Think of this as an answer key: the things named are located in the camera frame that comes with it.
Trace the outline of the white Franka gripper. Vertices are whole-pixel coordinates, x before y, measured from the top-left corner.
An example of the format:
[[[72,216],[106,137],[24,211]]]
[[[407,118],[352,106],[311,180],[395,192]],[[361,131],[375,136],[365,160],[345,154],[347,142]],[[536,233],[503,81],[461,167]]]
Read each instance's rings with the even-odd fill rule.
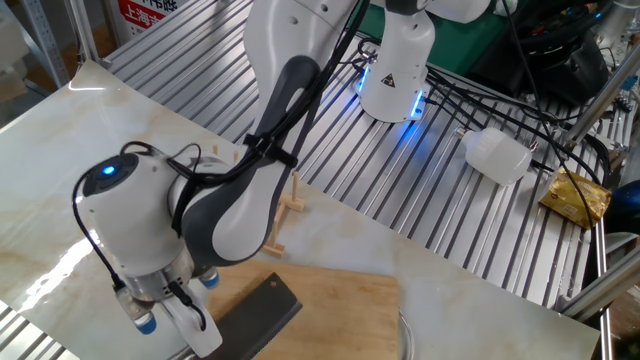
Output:
[[[161,306],[178,333],[198,357],[211,355],[222,345],[223,339],[206,308],[205,299],[189,286],[170,284],[168,291],[169,297],[161,301]]]

